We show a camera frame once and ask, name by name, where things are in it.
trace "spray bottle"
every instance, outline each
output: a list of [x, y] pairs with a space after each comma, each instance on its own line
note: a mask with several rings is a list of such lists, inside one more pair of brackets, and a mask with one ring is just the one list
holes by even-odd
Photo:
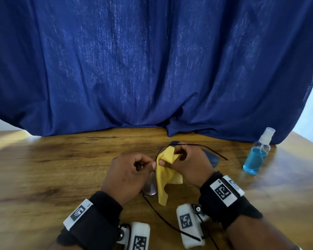
[[265, 157], [270, 151], [270, 141], [275, 133], [275, 129], [267, 127], [258, 141], [256, 141], [243, 164], [243, 170], [251, 175], [256, 175], [263, 164]]

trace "table surface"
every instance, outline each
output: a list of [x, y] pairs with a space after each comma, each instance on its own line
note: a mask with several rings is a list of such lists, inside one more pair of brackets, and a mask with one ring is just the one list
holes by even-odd
[[[272, 146], [260, 173], [246, 174], [243, 165], [251, 144], [197, 134], [168, 138], [161, 128], [113, 129], [54, 137], [16, 134], [0, 137], [0, 249], [46, 249], [63, 227], [62, 221], [100, 189], [112, 158], [139, 151], [154, 158], [172, 140], [215, 149], [229, 160], [217, 167], [229, 175], [264, 216], [303, 249], [313, 249], [313, 143], [296, 133]], [[149, 197], [154, 208], [178, 226], [177, 206], [197, 203], [199, 190], [184, 182], [167, 185], [167, 206]], [[181, 236], [169, 228], [141, 195], [124, 206], [121, 222], [151, 226], [149, 249], [184, 249]], [[220, 249], [230, 243], [219, 224], [209, 222]], [[202, 249], [215, 249], [206, 240]]]

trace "white plastic device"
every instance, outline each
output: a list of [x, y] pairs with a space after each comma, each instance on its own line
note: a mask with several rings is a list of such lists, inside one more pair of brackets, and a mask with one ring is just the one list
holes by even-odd
[[[198, 215], [194, 213], [191, 204], [183, 204], [177, 207], [176, 215], [179, 222], [179, 229], [200, 239], [200, 241], [198, 241], [181, 233], [184, 247], [188, 249], [195, 246], [205, 246], [205, 239], [202, 239], [203, 232], [200, 227], [202, 221], [199, 219]], [[209, 216], [203, 213], [200, 213], [199, 216], [203, 222], [209, 219]]]
[[[127, 250], [127, 244], [129, 243], [129, 228], [121, 228], [122, 237], [118, 244], [124, 245], [124, 250]], [[131, 239], [130, 250], [148, 250], [150, 241], [150, 225], [145, 223], [133, 222], [131, 224]]]

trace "person's right hand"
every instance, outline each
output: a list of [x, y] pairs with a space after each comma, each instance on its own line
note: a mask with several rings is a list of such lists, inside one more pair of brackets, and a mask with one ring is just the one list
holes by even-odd
[[179, 144], [181, 145], [175, 146], [174, 153], [182, 154], [182, 156], [173, 164], [159, 160], [159, 165], [174, 169], [192, 185], [200, 188], [216, 171], [199, 146], [187, 146], [185, 142], [180, 142]]

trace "bottle cap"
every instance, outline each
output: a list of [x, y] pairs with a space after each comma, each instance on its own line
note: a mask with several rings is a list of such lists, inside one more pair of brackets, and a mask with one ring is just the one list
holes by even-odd
[[271, 138], [275, 133], [275, 129], [271, 127], [267, 127], [262, 134], [262, 136], [259, 139], [259, 142], [261, 142], [263, 145], [268, 145], [270, 144]]

